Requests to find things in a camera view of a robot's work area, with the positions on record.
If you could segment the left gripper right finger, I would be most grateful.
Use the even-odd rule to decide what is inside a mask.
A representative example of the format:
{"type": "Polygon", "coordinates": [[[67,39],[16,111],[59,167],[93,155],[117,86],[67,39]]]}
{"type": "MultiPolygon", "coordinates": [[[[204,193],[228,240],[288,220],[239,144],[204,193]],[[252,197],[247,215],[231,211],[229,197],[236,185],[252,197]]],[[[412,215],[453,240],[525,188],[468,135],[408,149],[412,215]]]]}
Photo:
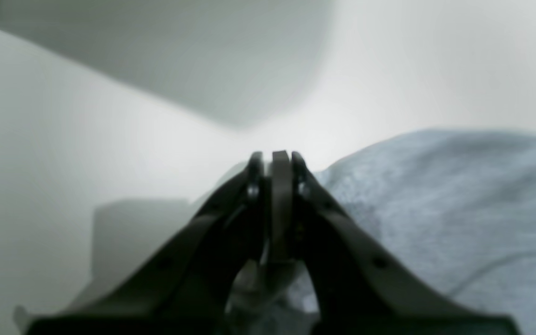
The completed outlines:
{"type": "Polygon", "coordinates": [[[321,319],[313,335],[517,335],[508,316],[475,312],[410,272],[360,229],[291,154],[287,254],[304,261],[321,319]]]}

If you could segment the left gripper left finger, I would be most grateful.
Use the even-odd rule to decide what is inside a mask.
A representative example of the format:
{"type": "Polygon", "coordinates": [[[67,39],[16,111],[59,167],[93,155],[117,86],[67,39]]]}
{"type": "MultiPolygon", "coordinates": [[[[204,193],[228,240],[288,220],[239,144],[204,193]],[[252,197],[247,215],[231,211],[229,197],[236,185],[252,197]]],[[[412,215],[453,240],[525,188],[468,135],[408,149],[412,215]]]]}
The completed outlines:
{"type": "Polygon", "coordinates": [[[38,316],[29,335],[227,335],[233,282],[266,245],[262,154],[207,199],[183,229],[102,298],[38,316]]]}

